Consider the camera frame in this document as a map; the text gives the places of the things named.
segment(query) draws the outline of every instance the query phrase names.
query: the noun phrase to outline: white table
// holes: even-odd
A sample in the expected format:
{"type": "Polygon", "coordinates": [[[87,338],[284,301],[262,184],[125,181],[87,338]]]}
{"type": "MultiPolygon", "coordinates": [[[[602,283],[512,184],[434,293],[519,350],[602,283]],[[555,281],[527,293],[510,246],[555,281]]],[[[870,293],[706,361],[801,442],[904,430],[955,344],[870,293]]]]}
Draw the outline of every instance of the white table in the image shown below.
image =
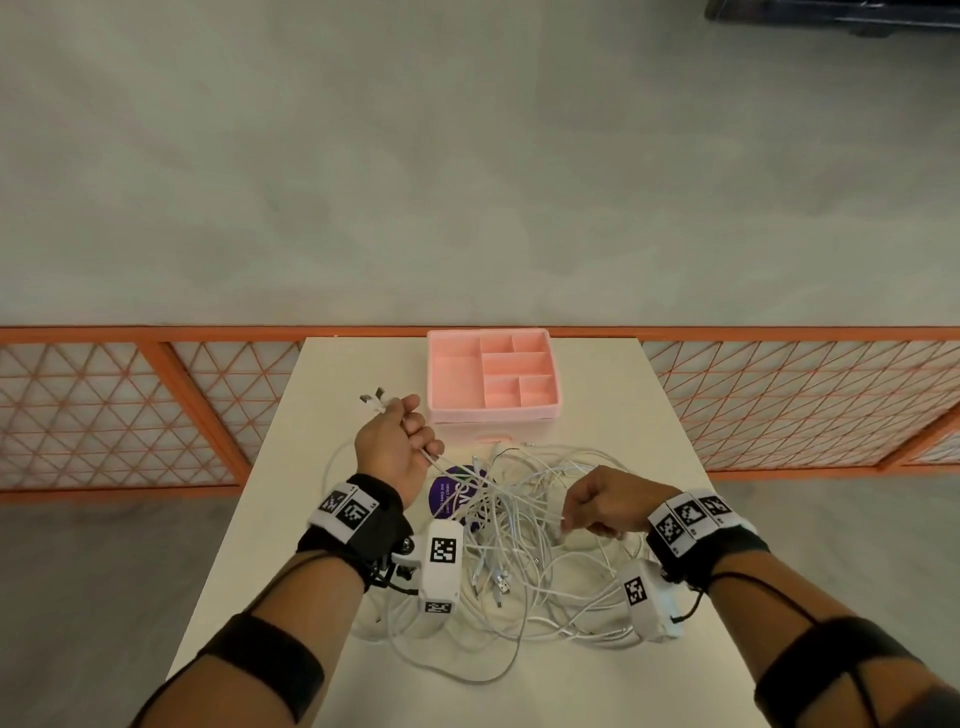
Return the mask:
{"type": "MultiPolygon", "coordinates": [[[[564,411],[551,442],[596,447],[638,473],[681,488],[710,487],[639,343],[555,339],[564,411]]],[[[425,339],[310,339],[283,396],[171,667],[178,669],[243,609],[293,553],[320,502],[324,465],[369,416],[357,397],[377,386],[424,394],[425,339]]],[[[490,446],[477,446],[488,454],[490,446]]],[[[469,454],[455,448],[455,462],[469,454]]],[[[349,449],[331,482],[353,472],[349,449]]],[[[479,674],[496,674],[496,665],[479,674]]],[[[318,724],[491,728],[762,726],[753,682],[705,599],[674,643],[622,651],[568,642],[525,644],[513,671],[467,687],[404,665],[385,644],[348,641],[318,724]]]]}

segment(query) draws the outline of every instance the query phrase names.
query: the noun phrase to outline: person's left arm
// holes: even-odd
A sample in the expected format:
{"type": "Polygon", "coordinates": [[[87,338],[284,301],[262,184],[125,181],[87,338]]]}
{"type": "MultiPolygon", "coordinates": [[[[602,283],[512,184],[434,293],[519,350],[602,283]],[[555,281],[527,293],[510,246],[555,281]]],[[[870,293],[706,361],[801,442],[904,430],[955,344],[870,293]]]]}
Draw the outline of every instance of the person's left arm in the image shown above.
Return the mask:
{"type": "MultiPolygon", "coordinates": [[[[425,426],[423,416],[413,411],[419,404],[417,395],[392,401],[386,412],[364,425],[354,442],[357,472],[393,487],[404,508],[417,497],[426,478],[428,463],[420,449],[431,455],[444,451],[444,444],[425,426]]],[[[294,556],[268,590],[255,602],[252,614],[303,644],[324,670],[324,686],[299,723],[311,725],[360,606],[364,582],[339,557],[308,551],[294,556]]],[[[141,714],[138,725],[142,728],[280,728],[294,724],[286,705],[266,685],[211,655],[204,655],[174,678],[141,714]]]]}

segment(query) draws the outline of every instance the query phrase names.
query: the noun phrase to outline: black monitor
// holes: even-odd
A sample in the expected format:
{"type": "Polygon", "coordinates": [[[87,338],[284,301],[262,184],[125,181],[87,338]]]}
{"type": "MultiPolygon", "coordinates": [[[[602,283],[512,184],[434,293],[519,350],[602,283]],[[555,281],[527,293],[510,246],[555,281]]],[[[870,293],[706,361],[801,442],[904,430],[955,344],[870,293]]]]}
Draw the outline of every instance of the black monitor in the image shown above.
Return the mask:
{"type": "Polygon", "coordinates": [[[705,15],[730,22],[834,26],[864,36],[960,30],[960,0],[709,0],[705,15]]]}

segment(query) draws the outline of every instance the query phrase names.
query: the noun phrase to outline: orange metal frame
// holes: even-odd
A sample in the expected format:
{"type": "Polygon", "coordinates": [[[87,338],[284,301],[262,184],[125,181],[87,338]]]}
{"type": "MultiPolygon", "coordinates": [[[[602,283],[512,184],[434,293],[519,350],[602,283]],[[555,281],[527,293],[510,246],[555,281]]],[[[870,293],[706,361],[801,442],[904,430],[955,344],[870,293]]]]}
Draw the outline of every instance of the orange metal frame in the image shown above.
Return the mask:
{"type": "MultiPolygon", "coordinates": [[[[316,337],[419,337],[448,327],[12,327],[0,344],[134,342],[195,427],[236,480],[235,485],[0,492],[0,503],[49,499],[114,499],[237,495],[251,465],[194,383],[170,342],[296,341],[316,337]]],[[[955,341],[960,327],[547,327],[552,336],[636,338],[640,341],[955,341]]],[[[709,473],[714,481],[960,473],[960,465],[908,465],[919,453],[960,429],[960,404],[873,467],[742,470],[709,473]]]]}

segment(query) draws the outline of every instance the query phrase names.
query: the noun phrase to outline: pink tray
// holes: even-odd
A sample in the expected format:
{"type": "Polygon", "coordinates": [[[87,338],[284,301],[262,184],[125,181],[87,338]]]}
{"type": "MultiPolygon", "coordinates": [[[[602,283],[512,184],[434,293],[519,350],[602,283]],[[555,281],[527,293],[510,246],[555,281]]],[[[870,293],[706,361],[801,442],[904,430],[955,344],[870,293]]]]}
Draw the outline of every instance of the pink tray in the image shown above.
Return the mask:
{"type": "Polygon", "coordinates": [[[426,347],[432,422],[517,422],[560,415],[560,380],[545,328],[428,331],[426,347]]]}

